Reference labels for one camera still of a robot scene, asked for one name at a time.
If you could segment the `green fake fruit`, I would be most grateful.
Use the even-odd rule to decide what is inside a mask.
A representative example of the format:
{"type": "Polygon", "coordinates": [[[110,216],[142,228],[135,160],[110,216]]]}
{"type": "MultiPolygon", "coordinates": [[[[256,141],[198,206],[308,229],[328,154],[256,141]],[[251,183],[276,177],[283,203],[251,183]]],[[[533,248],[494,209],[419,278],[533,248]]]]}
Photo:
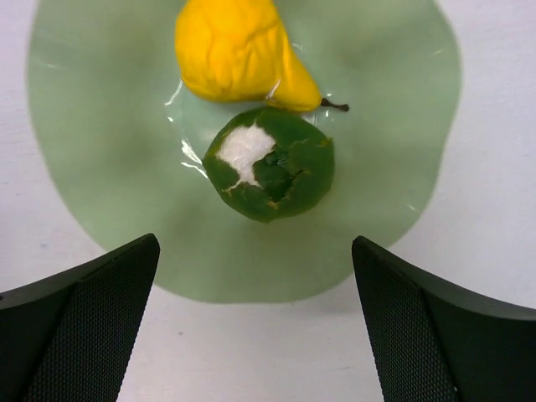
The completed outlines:
{"type": "Polygon", "coordinates": [[[269,223],[321,202],[332,187],[335,146],[331,137],[301,116],[258,107],[225,124],[202,164],[228,206],[269,223]]]}

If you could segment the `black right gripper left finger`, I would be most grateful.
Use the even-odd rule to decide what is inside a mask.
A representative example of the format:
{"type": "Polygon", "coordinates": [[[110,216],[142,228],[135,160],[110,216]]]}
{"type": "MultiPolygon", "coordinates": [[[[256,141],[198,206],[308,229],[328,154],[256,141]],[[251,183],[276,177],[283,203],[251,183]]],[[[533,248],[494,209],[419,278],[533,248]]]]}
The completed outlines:
{"type": "Polygon", "coordinates": [[[160,245],[145,234],[1,295],[3,401],[115,401],[160,245]]]}

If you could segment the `yellow fake pear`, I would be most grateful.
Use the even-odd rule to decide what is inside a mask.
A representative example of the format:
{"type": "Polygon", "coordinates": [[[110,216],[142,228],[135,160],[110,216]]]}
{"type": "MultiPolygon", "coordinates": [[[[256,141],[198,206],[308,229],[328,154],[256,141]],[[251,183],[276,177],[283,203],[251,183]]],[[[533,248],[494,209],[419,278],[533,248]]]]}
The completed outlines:
{"type": "Polygon", "coordinates": [[[272,1],[187,1],[174,48],[182,82],[205,100],[294,112],[335,106],[298,58],[272,1]]]}

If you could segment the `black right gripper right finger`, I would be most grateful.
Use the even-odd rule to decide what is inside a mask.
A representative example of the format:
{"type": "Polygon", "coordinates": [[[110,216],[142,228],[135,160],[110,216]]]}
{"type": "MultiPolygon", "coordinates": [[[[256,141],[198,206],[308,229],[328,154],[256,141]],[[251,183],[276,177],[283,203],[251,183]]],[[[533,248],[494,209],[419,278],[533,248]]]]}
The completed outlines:
{"type": "Polygon", "coordinates": [[[353,268],[385,401],[533,401],[535,311],[432,275],[363,236],[353,268]]]}

